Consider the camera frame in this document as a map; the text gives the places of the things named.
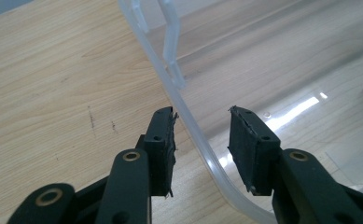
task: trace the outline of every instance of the transparent plastic box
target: transparent plastic box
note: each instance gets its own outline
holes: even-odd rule
[[[119,6],[230,204],[275,222],[271,198],[247,193],[227,150],[233,105],[363,192],[363,0]]]

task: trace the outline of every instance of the plastic container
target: plastic container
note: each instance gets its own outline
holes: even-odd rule
[[[363,192],[363,0],[119,0],[234,207],[274,223],[227,150],[232,105]]]

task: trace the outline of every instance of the light wood tabletop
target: light wood tabletop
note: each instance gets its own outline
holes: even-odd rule
[[[117,1],[36,0],[0,15],[0,223],[35,189],[109,174],[171,105]],[[222,197],[175,125],[173,198],[153,223],[251,223]]]

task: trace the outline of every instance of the wooden table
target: wooden table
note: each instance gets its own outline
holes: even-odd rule
[[[40,1],[0,15],[0,223],[33,190],[108,175],[152,113],[170,105],[117,1]],[[173,198],[153,223],[248,223],[178,121]]]

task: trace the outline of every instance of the wood grain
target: wood grain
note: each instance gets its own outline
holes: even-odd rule
[[[0,223],[33,190],[108,175],[170,104],[116,1],[39,1],[0,15]],[[223,199],[181,121],[174,198],[154,223],[251,223]]]

